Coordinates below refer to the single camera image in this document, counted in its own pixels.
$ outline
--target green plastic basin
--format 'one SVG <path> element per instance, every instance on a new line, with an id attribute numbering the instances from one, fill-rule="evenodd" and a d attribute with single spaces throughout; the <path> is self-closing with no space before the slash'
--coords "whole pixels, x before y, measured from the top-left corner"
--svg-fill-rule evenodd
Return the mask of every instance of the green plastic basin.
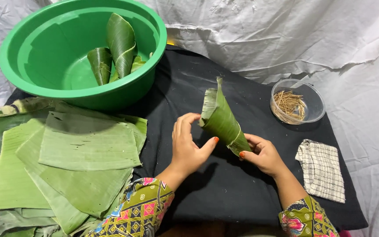
<path id="1" fill-rule="evenodd" d="M 147 63 L 118 81 L 98 86 L 87 53 L 107 47 L 106 25 L 113 12 L 131 24 L 135 54 Z M 149 91 L 166 39 L 162 19 L 141 3 L 64 0 L 34 12 L 10 31 L 0 48 L 0 66 L 7 79 L 27 93 L 95 110 L 116 110 Z"/>

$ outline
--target checkered cloth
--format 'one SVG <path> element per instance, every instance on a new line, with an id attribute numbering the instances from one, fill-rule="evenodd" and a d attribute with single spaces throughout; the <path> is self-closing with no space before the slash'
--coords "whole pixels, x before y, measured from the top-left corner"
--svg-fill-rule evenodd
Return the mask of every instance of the checkered cloth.
<path id="1" fill-rule="evenodd" d="M 337 148 L 305 139 L 295 157 L 304 172 L 305 190 L 317 197 L 345 202 L 345 183 Z"/>

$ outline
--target black table cover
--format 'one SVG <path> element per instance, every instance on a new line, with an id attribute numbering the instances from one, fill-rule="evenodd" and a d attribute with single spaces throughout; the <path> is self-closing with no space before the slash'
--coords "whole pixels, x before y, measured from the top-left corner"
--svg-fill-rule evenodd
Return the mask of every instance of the black table cover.
<path id="1" fill-rule="evenodd" d="M 303 139 L 339 149 L 327 114 L 311 124 L 284 124 L 271 113 L 271 86 L 255 83 L 206 57 L 168 45 L 149 93 L 121 111 L 148 119 L 147 140 L 141 154 L 143 166 L 134 170 L 134 180 L 154 177 L 169 165 L 174 122 L 185 113 L 201 113 L 204 92 L 208 88 L 217 88 L 216 77 L 220 75 L 224 77 L 223 93 L 242 130 L 270 140 L 301 184 L 303 172 L 295 154 Z M 14 97 L 9 101 L 24 97 L 24 94 L 18 93 Z M 202 146 L 212 136 L 194 123 L 192 137 L 197 145 Z M 325 208 L 338 230 L 365 228 L 368 224 L 340 152 L 339 158 L 346 203 L 314 198 Z M 163 224 L 223 220 L 277 226 L 280 211 L 282 208 L 273 179 L 254 165 L 240 162 L 219 142 L 208 161 L 178 188 Z"/>

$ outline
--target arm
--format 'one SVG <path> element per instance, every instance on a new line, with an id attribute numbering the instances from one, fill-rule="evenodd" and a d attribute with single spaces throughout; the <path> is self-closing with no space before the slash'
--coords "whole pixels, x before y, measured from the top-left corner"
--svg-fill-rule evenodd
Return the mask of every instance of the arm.
<path id="1" fill-rule="evenodd" d="M 202 148 L 192 141 L 191 124 L 199 114 L 178 118 L 173 127 L 171 164 L 156 178 L 141 178 L 124 191 L 120 205 L 86 237 L 155 236 L 175 196 L 174 191 L 188 175 L 207 160 L 218 142 L 211 138 Z"/>
<path id="2" fill-rule="evenodd" d="M 339 234 L 319 203 L 308 195 L 296 177 L 282 161 L 274 145 L 261 137 L 245 134 L 253 152 L 242 151 L 240 157 L 255 164 L 273 177 L 277 184 L 282 228 L 297 237 L 338 237 Z"/>

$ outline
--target bamboo skewer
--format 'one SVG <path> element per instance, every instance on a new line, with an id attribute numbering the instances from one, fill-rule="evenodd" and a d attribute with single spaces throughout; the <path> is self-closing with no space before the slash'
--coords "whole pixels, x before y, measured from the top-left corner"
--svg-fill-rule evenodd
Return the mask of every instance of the bamboo skewer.
<path id="1" fill-rule="evenodd" d="M 302 95 L 293 94 L 293 91 L 281 91 L 274 94 L 273 98 L 275 103 L 272 103 L 271 109 L 281 121 L 293 125 L 300 124 L 299 121 L 287 118 L 283 113 L 297 120 L 305 119 L 305 103 L 302 101 Z"/>

